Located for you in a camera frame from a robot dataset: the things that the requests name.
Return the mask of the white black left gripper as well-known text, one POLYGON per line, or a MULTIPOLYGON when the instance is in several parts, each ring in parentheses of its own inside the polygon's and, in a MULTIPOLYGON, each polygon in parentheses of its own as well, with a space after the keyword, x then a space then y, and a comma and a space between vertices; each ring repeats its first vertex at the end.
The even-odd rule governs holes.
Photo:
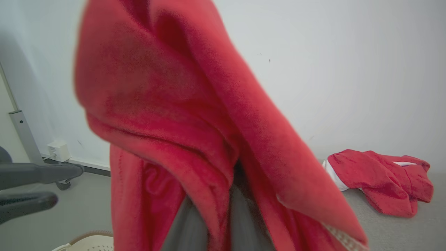
MULTIPOLYGON (((12 163, 12 157, 0 146, 0 189, 12 189, 29 184, 51 184, 83 174, 79 164, 37 165, 12 163)), ((53 208, 58 197, 52 192, 5 194, 0 196, 0 224, 14 218, 53 208)))

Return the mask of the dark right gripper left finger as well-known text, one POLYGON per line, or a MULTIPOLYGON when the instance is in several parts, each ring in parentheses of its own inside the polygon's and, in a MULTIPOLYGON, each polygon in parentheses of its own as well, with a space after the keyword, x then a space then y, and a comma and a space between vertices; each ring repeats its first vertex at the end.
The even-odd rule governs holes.
POLYGON ((162 251, 207 251, 208 229, 192 200, 186 196, 161 247, 162 251))

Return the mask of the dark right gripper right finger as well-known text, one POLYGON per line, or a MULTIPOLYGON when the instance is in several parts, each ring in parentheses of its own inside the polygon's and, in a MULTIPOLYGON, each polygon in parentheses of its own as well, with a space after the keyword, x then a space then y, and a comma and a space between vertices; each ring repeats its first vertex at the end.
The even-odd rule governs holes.
POLYGON ((229 208, 233 251, 275 250, 241 162, 234 166, 229 208))

